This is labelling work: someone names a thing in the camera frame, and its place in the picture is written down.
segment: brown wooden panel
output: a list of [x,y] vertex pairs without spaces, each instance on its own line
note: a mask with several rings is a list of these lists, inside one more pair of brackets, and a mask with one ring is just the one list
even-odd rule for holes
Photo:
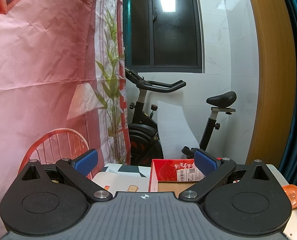
[[258,38],[259,89],[246,163],[261,159],[279,166],[293,115],[296,58],[284,0],[251,0]]

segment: adjustment knob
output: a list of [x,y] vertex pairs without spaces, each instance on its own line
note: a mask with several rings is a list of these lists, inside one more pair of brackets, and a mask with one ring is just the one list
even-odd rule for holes
[[157,106],[156,105],[151,105],[151,110],[152,111],[156,111],[157,110]]

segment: lampshade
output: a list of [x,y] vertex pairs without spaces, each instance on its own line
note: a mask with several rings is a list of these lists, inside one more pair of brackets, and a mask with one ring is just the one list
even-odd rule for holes
[[74,92],[66,120],[103,107],[89,83],[79,84]]

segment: window pane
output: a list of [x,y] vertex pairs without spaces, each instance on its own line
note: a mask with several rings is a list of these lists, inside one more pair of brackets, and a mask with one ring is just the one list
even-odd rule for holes
[[148,0],[123,0],[126,66],[149,65]]
[[193,0],[153,0],[155,65],[197,66]]

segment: bread illustration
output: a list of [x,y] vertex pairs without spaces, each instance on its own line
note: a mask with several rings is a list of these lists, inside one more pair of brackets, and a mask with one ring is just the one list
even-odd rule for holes
[[128,188],[128,192],[137,192],[138,191],[138,186],[130,185]]

